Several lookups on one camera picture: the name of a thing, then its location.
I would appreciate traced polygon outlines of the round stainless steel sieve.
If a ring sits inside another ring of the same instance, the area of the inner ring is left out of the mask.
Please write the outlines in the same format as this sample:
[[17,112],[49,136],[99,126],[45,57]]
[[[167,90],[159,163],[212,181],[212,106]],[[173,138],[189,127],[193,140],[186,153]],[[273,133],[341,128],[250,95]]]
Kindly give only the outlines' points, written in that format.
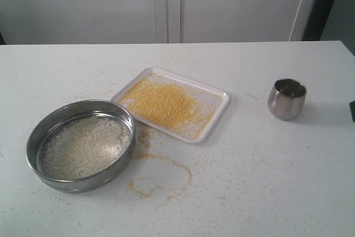
[[96,189],[130,163],[136,126],[121,105],[82,100],[43,118],[31,132],[27,163],[47,185],[66,193]]

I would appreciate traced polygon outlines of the stainless steel cup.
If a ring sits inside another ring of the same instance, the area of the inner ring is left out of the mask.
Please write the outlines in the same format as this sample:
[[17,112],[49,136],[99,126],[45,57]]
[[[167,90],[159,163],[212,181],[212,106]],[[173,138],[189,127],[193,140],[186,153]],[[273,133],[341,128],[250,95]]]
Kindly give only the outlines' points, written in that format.
[[268,109],[276,118],[291,120],[297,117],[305,103],[306,86],[291,78],[275,81],[268,97]]

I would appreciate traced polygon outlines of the yellow-brown granules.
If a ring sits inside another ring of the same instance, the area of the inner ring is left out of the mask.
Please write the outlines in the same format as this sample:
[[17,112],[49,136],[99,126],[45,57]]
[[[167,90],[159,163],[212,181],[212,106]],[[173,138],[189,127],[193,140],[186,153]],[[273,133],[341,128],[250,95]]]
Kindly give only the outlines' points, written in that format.
[[216,112],[221,96],[151,74],[118,101],[132,115],[187,139],[197,139]]

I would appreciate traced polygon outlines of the white plastic tray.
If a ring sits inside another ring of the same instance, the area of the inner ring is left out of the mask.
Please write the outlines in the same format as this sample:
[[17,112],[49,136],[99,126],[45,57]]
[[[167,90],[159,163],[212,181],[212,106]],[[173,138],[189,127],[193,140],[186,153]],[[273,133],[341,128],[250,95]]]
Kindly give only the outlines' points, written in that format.
[[139,118],[136,115],[132,115],[134,119],[152,127],[155,128],[161,132],[164,132],[174,138],[180,139],[183,142],[187,142],[187,143],[200,143],[203,140],[205,140],[207,138],[207,136],[210,134],[211,130],[213,129],[213,127],[215,126],[216,122],[220,119],[221,115],[223,114],[224,110],[226,109],[229,101],[230,101],[230,96],[228,95],[228,93],[226,91],[217,89],[215,87],[211,87],[209,85],[206,85],[204,83],[200,83],[197,82],[195,80],[191,80],[189,78],[180,76],[178,74],[172,73],[172,72],[168,72],[166,70],[160,69],[160,68],[146,68],[144,69],[141,73],[139,73],[135,78],[133,78],[126,86],[124,86],[120,91],[118,91],[111,99],[112,102],[117,103],[118,101],[123,97],[123,95],[137,82],[141,81],[143,78],[148,77],[151,74],[156,74],[156,75],[160,75],[163,77],[167,77],[169,79],[173,79],[176,80],[178,82],[182,82],[182,83],[186,83],[192,87],[196,87],[196,88],[200,88],[203,90],[206,90],[208,92],[217,94],[219,96],[221,96],[222,101],[219,104],[216,112],[214,113],[214,115],[212,116],[212,118],[210,119],[210,121],[208,122],[207,126],[203,129],[203,131],[201,132],[200,136],[197,139],[187,139],[179,134],[175,134],[167,129],[164,129],[162,127],[157,126],[156,124],[153,124],[151,122],[148,122],[146,120],[144,120],[143,118]]

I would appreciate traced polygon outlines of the white rice grains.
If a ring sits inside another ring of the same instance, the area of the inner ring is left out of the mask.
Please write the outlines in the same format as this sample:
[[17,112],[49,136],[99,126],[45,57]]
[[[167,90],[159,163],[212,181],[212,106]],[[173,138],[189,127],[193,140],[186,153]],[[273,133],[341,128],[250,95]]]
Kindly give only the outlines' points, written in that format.
[[116,119],[96,116],[80,119],[45,142],[40,156],[42,171],[60,180],[91,176],[117,161],[130,140],[130,130]]

